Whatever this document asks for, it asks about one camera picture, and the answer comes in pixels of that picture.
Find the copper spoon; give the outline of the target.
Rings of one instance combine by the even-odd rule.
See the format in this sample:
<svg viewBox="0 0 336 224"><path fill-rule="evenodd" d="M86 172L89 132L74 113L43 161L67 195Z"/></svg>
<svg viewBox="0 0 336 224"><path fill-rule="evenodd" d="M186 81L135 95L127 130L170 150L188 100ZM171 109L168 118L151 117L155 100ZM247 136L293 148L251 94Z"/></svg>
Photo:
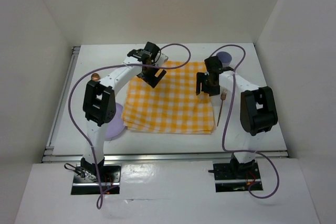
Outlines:
<svg viewBox="0 0 336 224"><path fill-rule="evenodd" d="M100 75L98 73L93 73L90 78L93 81L99 81L100 80Z"/></svg>

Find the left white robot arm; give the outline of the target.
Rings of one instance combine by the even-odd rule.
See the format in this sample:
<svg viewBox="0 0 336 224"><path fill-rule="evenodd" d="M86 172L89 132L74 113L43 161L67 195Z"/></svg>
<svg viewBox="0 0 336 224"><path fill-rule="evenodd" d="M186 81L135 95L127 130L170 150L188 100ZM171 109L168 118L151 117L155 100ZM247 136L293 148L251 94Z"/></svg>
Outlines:
<svg viewBox="0 0 336 224"><path fill-rule="evenodd" d="M154 88L166 74L163 70L156 76L158 67L167 61L168 56L161 53L156 44L147 42L143 49L131 50L121 67L117 67L99 81L91 80L87 83L83 111L90 143L80 164L91 181L97 182L104 176L103 146L108 124L117 111L116 95L135 76Z"/></svg>

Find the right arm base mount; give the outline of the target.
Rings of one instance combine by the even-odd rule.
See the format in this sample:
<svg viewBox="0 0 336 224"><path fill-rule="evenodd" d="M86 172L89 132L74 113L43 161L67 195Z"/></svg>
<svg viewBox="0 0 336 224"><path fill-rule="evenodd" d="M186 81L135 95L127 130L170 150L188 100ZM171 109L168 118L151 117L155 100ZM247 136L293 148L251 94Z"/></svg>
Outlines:
<svg viewBox="0 0 336 224"><path fill-rule="evenodd" d="M263 190L257 163L238 174L234 174L231 165L228 163L215 163L208 172L214 175L217 193L248 191L250 185L252 191Z"/></svg>

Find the copper fork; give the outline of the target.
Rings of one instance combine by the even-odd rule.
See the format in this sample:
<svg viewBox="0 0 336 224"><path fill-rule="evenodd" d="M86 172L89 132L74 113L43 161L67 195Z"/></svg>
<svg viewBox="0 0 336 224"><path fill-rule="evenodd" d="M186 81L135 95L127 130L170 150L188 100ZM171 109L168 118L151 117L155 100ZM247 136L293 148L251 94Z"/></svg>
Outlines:
<svg viewBox="0 0 336 224"><path fill-rule="evenodd" d="M223 103L226 100L227 97L227 90L223 89L220 95L220 107L219 107L219 113L218 113L218 118L217 118L217 124L216 126L219 126L220 120L221 120L221 114L222 114L222 109L223 109Z"/></svg>

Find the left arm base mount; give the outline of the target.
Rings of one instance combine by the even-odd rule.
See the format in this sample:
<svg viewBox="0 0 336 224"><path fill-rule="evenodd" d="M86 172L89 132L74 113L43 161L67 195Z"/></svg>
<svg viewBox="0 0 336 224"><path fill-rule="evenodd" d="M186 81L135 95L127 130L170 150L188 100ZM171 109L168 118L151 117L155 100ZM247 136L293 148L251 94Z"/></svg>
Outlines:
<svg viewBox="0 0 336 224"><path fill-rule="evenodd" d="M71 195L99 195L99 183L95 175L84 170L79 165L66 163L66 170L74 172ZM102 191L106 195L117 195L120 193L121 166L105 166L100 174Z"/></svg>

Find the yellow checkered cloth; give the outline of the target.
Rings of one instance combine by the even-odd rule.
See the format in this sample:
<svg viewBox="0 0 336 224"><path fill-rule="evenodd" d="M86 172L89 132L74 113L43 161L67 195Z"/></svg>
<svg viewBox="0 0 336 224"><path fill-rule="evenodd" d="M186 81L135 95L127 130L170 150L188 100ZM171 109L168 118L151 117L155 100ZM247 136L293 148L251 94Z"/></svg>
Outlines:
<svg viewBox="0 0 336 224"><path fill-rule="evenodd" d="M149 133L210 134L214 111L207 94L196 94L196 74L205 72L202 62L168 61L166 72L155 88L134 77L128 83L122 118L133 131Z"/></svg>

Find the purple plastic cup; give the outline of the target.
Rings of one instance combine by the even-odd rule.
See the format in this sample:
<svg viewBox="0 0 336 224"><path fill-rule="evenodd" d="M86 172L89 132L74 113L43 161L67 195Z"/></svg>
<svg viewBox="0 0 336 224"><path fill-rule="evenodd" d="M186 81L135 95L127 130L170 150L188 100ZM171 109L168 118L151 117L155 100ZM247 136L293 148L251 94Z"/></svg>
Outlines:
<svg viewBox="0 0 336 224"><path fill-rule="evenodd" d="M220 62L222 63L223 67L229 67L231 61L232 61L232 56L228 52L225 51L220 51L216 54Z"/></svg>

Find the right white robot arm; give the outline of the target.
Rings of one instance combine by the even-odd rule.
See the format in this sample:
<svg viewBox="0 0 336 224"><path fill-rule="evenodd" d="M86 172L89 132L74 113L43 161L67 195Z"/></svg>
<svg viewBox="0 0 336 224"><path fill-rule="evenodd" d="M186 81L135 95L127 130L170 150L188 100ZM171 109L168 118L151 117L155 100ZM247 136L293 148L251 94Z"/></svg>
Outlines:
<svg viewBox="0 0 336 224"><path fill-rule="evenodd" d="M217 56L205 59L204 63L206 72L196 74L196 94L204 92L211 97L219 95L221 90L227 90L232 95L224 125L223 149L234 99L238 98L240 102L239 120L245 131L245 139L241 150L230 151L232 162L229 165L230 174L240 178L255 161L261 140L278 123L273 91L269 86L260 87L247 81L231 67L223 67Z"/></svg>

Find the purple plastic plate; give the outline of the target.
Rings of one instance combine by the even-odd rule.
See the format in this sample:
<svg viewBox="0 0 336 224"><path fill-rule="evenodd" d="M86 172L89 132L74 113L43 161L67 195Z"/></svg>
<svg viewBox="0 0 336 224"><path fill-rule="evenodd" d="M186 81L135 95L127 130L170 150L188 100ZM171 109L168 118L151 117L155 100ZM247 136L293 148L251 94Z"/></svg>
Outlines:
<svg viewBox="0 0 336 224"><path fill-rule="evenodd" d="M122 118L122 112L123 106L119 103L116 103L116 113L108 124L105 141L114 140L124 131L125 125Z"/></svg>

